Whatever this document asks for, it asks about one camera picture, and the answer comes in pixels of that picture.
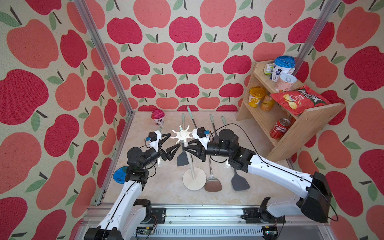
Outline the white utensil rack stand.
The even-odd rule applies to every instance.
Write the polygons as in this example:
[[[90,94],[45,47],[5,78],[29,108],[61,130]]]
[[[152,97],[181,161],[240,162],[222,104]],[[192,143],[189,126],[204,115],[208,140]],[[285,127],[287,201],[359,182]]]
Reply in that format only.
[[[182,126],[179,126],[179,127],[180,127],[180,130],[178,132],[173,130],[176,136],[172,137],[172,139],[178,139],[177,144],[180,141],[183,141],[183,146],[184,146],[183,150],[184,150],[184,153],[186,153],[189,167],[190,167],[190,169],[186,170],[186,172],[183,175],[183,184],[187,189],[191,191],[198,191],[205,186],[207,176],[202,169],[194,167],[192,155],[191,153],[188,153],[186,150],[186,147],[189,146],[187,140],[192,138],[190,136],[192,132],[189,132],[190,126],[188,126],[186,130],[184,130]]]

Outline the beige spatula mint handle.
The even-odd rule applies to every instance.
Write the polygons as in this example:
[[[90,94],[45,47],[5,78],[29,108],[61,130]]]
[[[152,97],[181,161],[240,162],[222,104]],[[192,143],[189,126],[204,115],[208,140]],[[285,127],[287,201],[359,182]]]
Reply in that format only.
[[[228,129],[227,122],[224,116],[221,116],[225,129]]]

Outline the grey slotted utensil mint handle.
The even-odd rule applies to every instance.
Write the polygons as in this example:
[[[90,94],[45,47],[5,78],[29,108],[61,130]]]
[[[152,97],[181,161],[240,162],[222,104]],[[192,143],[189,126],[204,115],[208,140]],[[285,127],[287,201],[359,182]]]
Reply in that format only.
[[[248,181],[237,173],[234,169],[234,176],[231,179],[232,187],[234,191],[245,191],[250,189]]]

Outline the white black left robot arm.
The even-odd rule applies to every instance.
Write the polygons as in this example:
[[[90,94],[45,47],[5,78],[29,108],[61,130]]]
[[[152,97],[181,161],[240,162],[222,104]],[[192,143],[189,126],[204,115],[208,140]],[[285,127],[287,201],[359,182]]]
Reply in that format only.
[[[134,147],[127,152],[127,174],[123,189],[114,205],[96,228],[89,228],[85,233],[85,240],[129,240],[136,233],[142,222],[151,219],[152,205],[150,200],[140,199],[148,178],[150,178],[147,165],[154,165],[158,158],[164,161],[172,160],[179,145],[166,150],[162,144],[170,134],[161,134],[160,131],[150,132],[145,142],[150,148],[142,151]]]

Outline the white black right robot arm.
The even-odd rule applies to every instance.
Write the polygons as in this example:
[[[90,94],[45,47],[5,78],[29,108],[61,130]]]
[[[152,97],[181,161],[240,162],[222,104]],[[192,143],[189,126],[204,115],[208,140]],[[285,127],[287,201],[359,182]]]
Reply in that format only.
[[[239,137],[229,129],[220,131],[216,142],[210,140],[209,131],[203,127],[194,129],[192,135],[194,140],[187,151],[194,156],[202,161],[207,156],[227,157],[235,170],[264,177],[295,193],[300,198],[296,205],[304,216],[318,223],[328,221],[333,196],[325,175],[301,173],[271,162],[241,147]]]

